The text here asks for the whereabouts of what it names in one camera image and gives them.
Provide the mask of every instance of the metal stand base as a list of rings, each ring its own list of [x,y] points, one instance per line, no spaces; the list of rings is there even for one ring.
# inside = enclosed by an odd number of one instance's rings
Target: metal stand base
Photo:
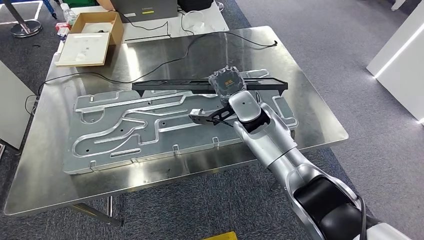
[[[43,29],[43,26],[41,26],[41,23],[37,20],[28,20],[25,21],[25,24],[27,26],[26,31],[24,27],[22,27],[21,24],[18,23],[12,27],[10,33],[17,38],[26,38],[38,34],[41,29]]]
[[[104,214],[103,212],[96,210],[84,203],[72,205],[71,208],[92,218],[105,222],[108,225],[120,227],[123,223],[122,221],[112,217],[112,196],[107,197],[107,214]]]
[[[275,191],[279,188],[279,186],[280,186],[279,182],[277,180],[275,180],[275,182],[269,187],[269,189],[271,191]]]

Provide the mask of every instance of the metal plate with grooves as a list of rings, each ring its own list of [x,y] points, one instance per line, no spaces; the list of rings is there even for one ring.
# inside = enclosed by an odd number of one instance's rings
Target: metal plate with grooves
[[[290,129],[298,125],[278,91],[257,92]],[[63,171],[84,174],[241,142],[224,124],[193,123],[188,115],[199,108],[213,112],[222,105],[216,94],[176,90],[146,91],[143,98],[133,90],[80,96],[71,117]],[[227,122],[236,119],[233,115]]]

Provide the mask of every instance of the black plastic bracket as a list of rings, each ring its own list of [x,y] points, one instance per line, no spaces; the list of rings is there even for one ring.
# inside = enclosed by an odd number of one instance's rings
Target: black plastic bracket
[[[193,111],[188,115],[193,123],[195,124],[213,124],[217,125],[234,114],[234,110],[228,104],[227,106],[218,109],[211,114],[207,115],[203,112],[202,109],[196,114],[193,114]]]
[[[244,78],[244,82],[248,91],[277,90],[281,96],[288,89],[287,82],[274,77]],[[208,78],[139,81],[132,84],[132,90],[137,91],[140,97],[149,90],[190,90],[193,94],[216,94]]]

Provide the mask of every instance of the cardboard box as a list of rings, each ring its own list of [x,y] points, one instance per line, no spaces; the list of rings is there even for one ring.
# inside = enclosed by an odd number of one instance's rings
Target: cardboard box
[[[103,66],[108,46],[120,45],[123,35],[124,25],[119,13],[80,13],[69,31],[60,58],[55,65],[58,67]],[[95,49],[90,47],[93,46],[93,41],[96,41],[95,44],[98,45]]]

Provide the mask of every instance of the black wire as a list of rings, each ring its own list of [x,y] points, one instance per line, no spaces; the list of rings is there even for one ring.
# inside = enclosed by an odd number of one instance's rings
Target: black wire
[[[229,123],[228,123],[228,122],[226,122],[226,121],[223,121],[223,120],[217,119],[217,118],[213,118],[213,119],[212,119],[212,122],[213,122],[213,123],[214,123],[214,122],[222,123],[222,124],[225,124],[225,125],[230,126],[230,127],[232,127],[232,128],[233,128],[233,125],[229,124]]]
[[[125,16],[123,13],[121,13],[121,12],[119,12],[119,11],[110,11],[110,12],[116,12],[116,13],[118,13],[118,14],[120,14],[122,17],[124,17],[128,22],[129,22],[129,24],[131,24],[134,28],[140,28],[140,29],[144,29],[144,30],[147,30],[147,31],[153,31],[153,30],[156,30],[156,29],[160,29],[160,28],[163,28],[165,25],[166,25],[166,35],[169,37],[169,38],[172,38],[171,37],[171,35],[169,34],[169,22],[168,21],[166,21],[163,25],[161,25],[161,26],[158,26],[158,27],[154,27],[154,28],[146,28],[146,27],[143,27],[143,26],[137,26],[137,25],[134,25],[133,24],[133,22],[127,17],[127,16]]]
[[[32,115],[33,114],[33,111],[31,111],[31,112],[29,112],[28,111],[28,109],[27,109],[27,103],[28,103],[28,99],[30,98],[30,97],[33,97],[33,96],[39,96],[39,95],[35,95],[35,94],[32,94],[32,95],[29,95],[29,96],[27,96],[26,97],[26,99],[25,99],[25,111],[29,114],[29,115]]]
[[[190,31],[190,30],[186,30],[186,29],[184,29],[184,27],[183,27],[183,17],[185,16],[185,14],[184,14],[184,13],[182,13],[182,12],[179,12],[179,13],[181,13],[181,14],[182,14],[182,15],[181,15],[181,29],[182,29],[184,32],[191,33],[191,34],[195,35],[195,33],[194,33],[194,32],[192,32],[192,31]]]
[[[360,201],[360,210],[361,210],[361,227],[359,240],[367,240],[367,211],[365,210],[365,201],[361,196],[357,196]]]
[[[200,36],[196,37],[195,39],[193,39],[193,40],[192,40],[192,41],[188,44],[187,49],[185,50],[185,54],[184,54],[182,57],[178,57],[178,58],[175,58],[175,59],[173,59],[173,60],[165,61],[165,62],[163,62],[163,63],[159,64],[159,65],[158,65],[157,67],[155,67],[153,70],[149,71],[149,72],[148,72],[148,73],[146,73],[146,74],[143,74],[143,75],[141,75],[141,76],[137,77],[137,78],[136,78],[136,79],[134,79],[134,80],[131,80],[131,81],[118,81],[118,80],[110,79],[110,78],[108,78],[108,77],[106,77],[106,76],[104,76],[104,75],[102,75],[102,74],[100,74],[100,73],[98,73],[98,72],[92,72],[92,71],[89,71],[89,72],[76,72],[76,73],[71,73],[71,74],[67,74],[67,75],[63,75],[63,76],[54,77],[54,78],[51,78],[51,79],[48,79],[48,80],[46,80],[46,81],[42,82],[42,83],[39,85],[39,87],[38,87],[38,95],[41,95],[41,89],[42,89],[42,86],[43,86],[44,84],[46,84],[46,83],[48,83],[48,82],[51,82],[51,81],[53,81],[53,80],[56,80],[56,79],[61,79],[61,78],[71,77],[71,76],[76,76],[76,75],[84,75],[84,74],[94,75],[94,76],[96,76],[96,77],[99,77],[99,78],[101,78],[101,79],[104,79],[104,80],[106,80],[106,81],[108,81],[108,82],[110,82],[110,83],[114,83],[114,84],[131,84],[131,83],[134,83],[134,82],[136,82],[136,81],[138,81],[138,80],[140,80],[140,79],[142,79],[142,78],[144,78],[144,77],[146,77],[146,76],[150,75],[151,73],[153,73],[154,71],[156,71],[156,70],[158,70],[160,67],[162,67],[163,65],[170,64],[170,63],[177,62],[177,61],[180,61],[180,60],[185,59],[185,58],[189,55],[189,50],[190,50],[191,46],[192,46],[192,45],[193,45],[193,44],[194,44],[197,40],[199,40],[199,39],[201,39],[201,38],[204,38],[204,37],[206,37],[206,36],[212,35],[212,34],[217,34],[217,33],[223,33],[223,34],[233,35],[233,36],[239,37],[239,38],[241,38],[241,39],[243,39],[243,40],[245,40],[245,41],[247,41],[247,42],[249,42],[249,43],[252,43],[252,44],[255,44],[255,45],[258,45],[258,46],[261,46],[261,47],[265,47],[265,48],[274,47],[274,46],[277,46],[277,44],[278,44],[278,43],[277,43],[277,41],[275,41],[275,40],[274,40],[274,44],[271,44],[271,45],[264,45],[264,44],[260,44],[260,43],[257,43],[257,42],[254,42],[254,41],[251,41],[251,40],[249,40],[249,39],[246,39],[246,38],[244,38],[244,37],[242,37],[242,36],[240,36],[240,35],[237,35],[237,34],[235,34],[235,33],[227,32],[227,31],[214,31],[214,32],[209,32],[209,33],[205,33],[205,34],[200,35]]]

